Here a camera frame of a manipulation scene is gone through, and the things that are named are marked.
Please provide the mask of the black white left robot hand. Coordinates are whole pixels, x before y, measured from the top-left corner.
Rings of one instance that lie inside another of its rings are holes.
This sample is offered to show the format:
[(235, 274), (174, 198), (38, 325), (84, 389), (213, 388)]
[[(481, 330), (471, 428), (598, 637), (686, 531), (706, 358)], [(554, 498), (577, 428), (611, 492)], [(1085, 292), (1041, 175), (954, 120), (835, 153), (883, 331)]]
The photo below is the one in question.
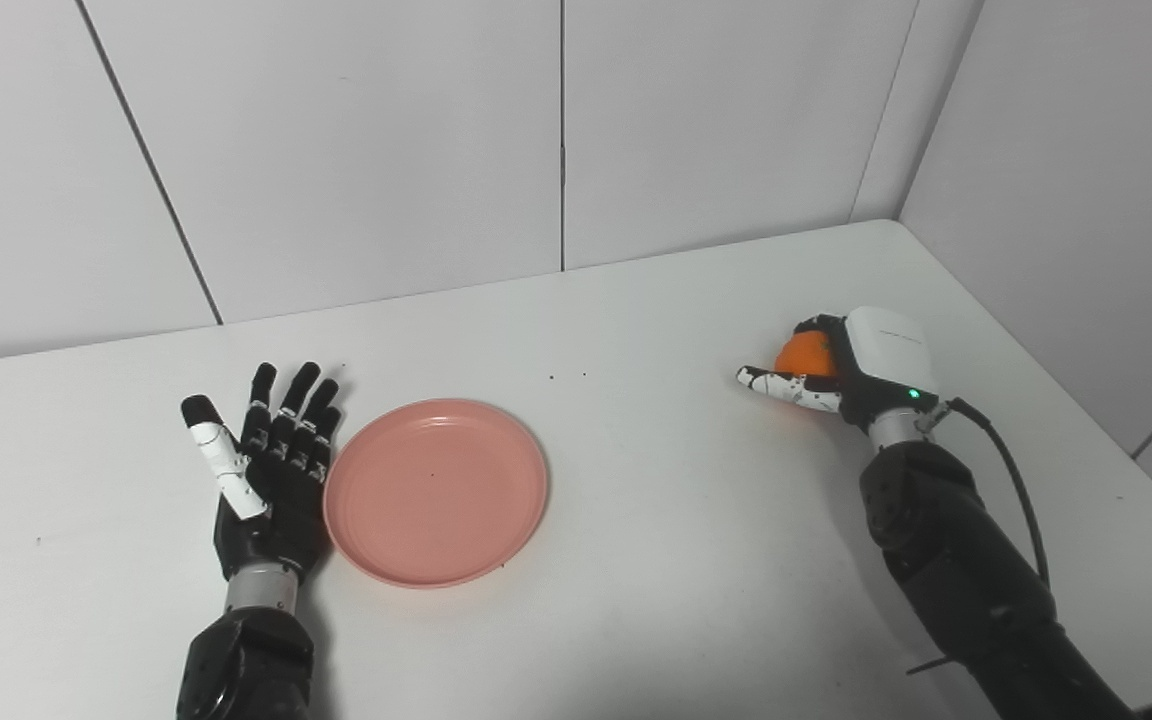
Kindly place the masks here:
[(238, 433), (206, 395), (180, 401), (180, 415), (209, 471), (219, 501), (212, 544), (223, 579), (251, 564), (278, 564), (305, 583), (326, 553), (326, 475), (342, 411), (338, 381), (306, 363), (273, 402), (276, 369), (257, 367)]

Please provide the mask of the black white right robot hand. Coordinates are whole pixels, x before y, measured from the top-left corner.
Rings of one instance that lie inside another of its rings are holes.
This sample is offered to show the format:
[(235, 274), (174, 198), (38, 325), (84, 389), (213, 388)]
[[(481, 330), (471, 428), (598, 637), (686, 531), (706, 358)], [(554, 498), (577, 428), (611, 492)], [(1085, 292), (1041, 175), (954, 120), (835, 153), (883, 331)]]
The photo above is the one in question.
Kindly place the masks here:
[(890, 414), (922, 418), (941, 404), (920, 325), (882, 306), (814, 314), (796, 325), (771, 369), (741, 366), (735, 379), (863, 430)]

